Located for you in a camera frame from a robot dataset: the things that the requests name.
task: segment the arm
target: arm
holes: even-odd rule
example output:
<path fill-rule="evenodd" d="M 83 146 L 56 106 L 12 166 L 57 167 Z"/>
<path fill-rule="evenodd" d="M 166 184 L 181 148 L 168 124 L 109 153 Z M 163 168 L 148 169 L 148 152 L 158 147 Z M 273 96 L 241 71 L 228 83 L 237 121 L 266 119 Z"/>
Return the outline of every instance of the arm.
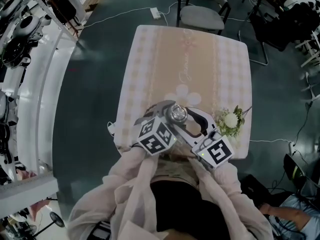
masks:
<path fill-rule="evenodd" d="M 295 227 L 301 231 L 305 225 L 310 221 L 311 217 L 300 209 L 291 207 L 273 207 L 264 203 L 260 208 L 263 214 L 273 215 L 287 221 L 293 221 Z"/>
<path fill-rule="evenodd" d="M 272 239 L 269 221 L 255 207 L 254 202 L 241 194 L 237 168 L 226 162 L 211 171 L 212 177 L 230 198 L 241 222 L 257 239 Z"/>
<path fill-rule="evenodd" d="M 116 208 L 115 190 L 138 175 L 145 153 L 140 147 L 124 152 L 108 176 L 103 178 L 103 184 L 75 204 L 68 223 L 70 240 L 87 240 L 97 223 L 110 219 Z"/>

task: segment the tablecloth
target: tablecloth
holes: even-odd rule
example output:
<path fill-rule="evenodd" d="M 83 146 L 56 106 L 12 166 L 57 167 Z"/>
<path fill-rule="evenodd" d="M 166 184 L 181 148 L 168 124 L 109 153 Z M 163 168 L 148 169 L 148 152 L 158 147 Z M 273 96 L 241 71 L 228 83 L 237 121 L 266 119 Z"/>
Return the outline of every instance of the tablecloth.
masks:
<path fill-rule="evenodd" d="M 131 129 L 151 105 L 175 100 L 199 108 L 216 118 L 223 109 L 244 111 L 252 105 L 251 72 L 246 44 L 185 28 L 140 25 L 128 57 L 115 123 L 114 143 L 123 149 L 132 144 Z M 240 134 L 231 139 L 233 158 L 248 154 L 251 110 Z M 199 131 L 192 117 L 187 128 Z M 174 145 L 183 153 L 184 141 Z"/>

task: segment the white flower pattern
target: white flower pattern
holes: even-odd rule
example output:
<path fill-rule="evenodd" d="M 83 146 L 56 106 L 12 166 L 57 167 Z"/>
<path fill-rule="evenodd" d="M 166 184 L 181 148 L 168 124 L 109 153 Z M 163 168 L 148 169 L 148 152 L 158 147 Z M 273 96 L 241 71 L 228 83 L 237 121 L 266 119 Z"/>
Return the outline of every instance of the white flower pattern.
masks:
<path fill-rule="evenodd" d="M 164 100 L 172 100 L 186 107 L 196 107 L 201 102 L 201 95 L 197 92 L 189 93 L 189 88 L 186 84 L 179 84 L 175 91 L 176 93 L 167 93 L 164 96 Z M 194 119 L 188 115 L 188 120 L 193 121 Z"/>

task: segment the white flower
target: white flower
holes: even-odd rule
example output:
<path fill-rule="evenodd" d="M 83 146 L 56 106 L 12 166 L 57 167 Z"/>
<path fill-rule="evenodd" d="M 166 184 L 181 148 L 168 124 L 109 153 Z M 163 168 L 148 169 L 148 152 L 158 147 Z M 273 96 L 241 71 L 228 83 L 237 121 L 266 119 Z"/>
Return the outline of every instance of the white flower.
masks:
<path fill-rule="evenodd" d="M 179 84 L 175 91 L 176 93 L 167 93 L 164 96 L 164 100 L 172 100 L 185 107 L 195 107 L 201 102 L 200 94 L 197 92 L 189 93 L 189 88 L 186 84 Z M 188 115 L 188 120 L 193 121 L 193 118 Z"/>
<path fill-rule="evenodd" d="M 238 124 L 238 117 L 234 113 L 229 113 L 224 117 L 224 123 L 229 128 L 235 128 Z"/>

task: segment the black bag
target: black bag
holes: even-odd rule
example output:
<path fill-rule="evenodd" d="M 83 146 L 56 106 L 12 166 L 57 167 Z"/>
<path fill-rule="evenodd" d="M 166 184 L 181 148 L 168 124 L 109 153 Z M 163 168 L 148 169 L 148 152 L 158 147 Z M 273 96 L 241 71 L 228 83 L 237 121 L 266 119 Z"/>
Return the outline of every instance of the black bag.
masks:
<path fill-rule="evenodd" d="M 55 6 L 52 6 L 53 12 L 57 19 L 62 23 L 66 24 L 65 18 L 70 21 L 76 16 L 76 8 L 68 0 L 53 0 L 56 6 L 59 8 L 59 12 Z"/>

